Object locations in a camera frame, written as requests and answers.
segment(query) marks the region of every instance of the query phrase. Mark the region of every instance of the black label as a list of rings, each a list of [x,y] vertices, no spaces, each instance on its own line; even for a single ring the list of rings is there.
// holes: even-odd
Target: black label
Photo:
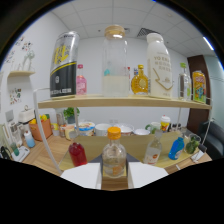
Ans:
[[[76,94],[76,62],[55,69],[50,77],[51,97]]]

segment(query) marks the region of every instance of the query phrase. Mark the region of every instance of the amber liquid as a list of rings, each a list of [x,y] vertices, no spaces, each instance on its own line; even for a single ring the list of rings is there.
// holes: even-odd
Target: amber liquid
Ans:
[[[148,94],[148,77],[144,75],[143,69],[139,69],[138,75],[131,80],[131,89],[134,94]]]

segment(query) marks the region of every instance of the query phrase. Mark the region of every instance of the shelf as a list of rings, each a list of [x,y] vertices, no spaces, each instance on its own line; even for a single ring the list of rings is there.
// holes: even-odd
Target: shelf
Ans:
[[[8,77],[17,77],[17,76],[30,76],[35,72],[32,71],[11,71]]]
[[[80,95],[72,98],[46,100],[38,103],[39,109],[64,107],[181,107],[194,109],[208,109],[207,104],[178,99],[161,99],[149,96],[129,95],[128,97],[103,97],[100,94]]]

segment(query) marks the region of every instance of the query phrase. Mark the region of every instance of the small glass bottle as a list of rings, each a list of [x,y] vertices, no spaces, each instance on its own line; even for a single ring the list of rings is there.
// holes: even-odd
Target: small glass bottle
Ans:
[[[143,68],[143,65],[138,65],[138,75],[135,75],[131,80],[131,89],[134,94],[148,94],[148,77],[144,75]]]
[[[181,73],[178,77],[178,98],[180,100],[188,100],[188,97],[190,95],[190,89],[189,89],[189,77],[186,73],[186,64],[180,63],[181,67]]]
[[[143,160],[145,164],[154,166],[157,163],[160,153],[162,151],[162,144],[160,142],[160,138],[162,134],[163,134],[162,130],[155,131],[155,137],[153,141],[151,141],[148,144],[146,152],[145,152],[145,157]]]
[[[126,165],[126,149],[120,144],[121,129],[110,127],[107,129],[109,144],[103,148],[102,160],[105,173],[111,178],[123,175]]]
[[[181,154],[181,152],[184,149],[184,138],[185,138],[185,132],[186,128],[181,128],[181,136],[179,136],[174,142],[171,147],[171,150],[168,154],[168,157],[172,160],[177,160]]]
[[[87,164],[85,149],[80,143],[73,140],[68,151],[75,167]]]
[[[83,76],[83,65],[78,65],[76,77],[76,95],[85,95],[87,92],[87,81]]]

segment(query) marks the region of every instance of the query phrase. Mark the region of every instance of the blue bottle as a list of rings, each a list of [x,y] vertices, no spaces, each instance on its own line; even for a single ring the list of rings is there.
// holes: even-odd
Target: blue bottle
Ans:
[[[184,139],[182,137],[178,137],[178,139],[173,142],[168,157],[172,160],[177,160],[183,149],[184,149]]]

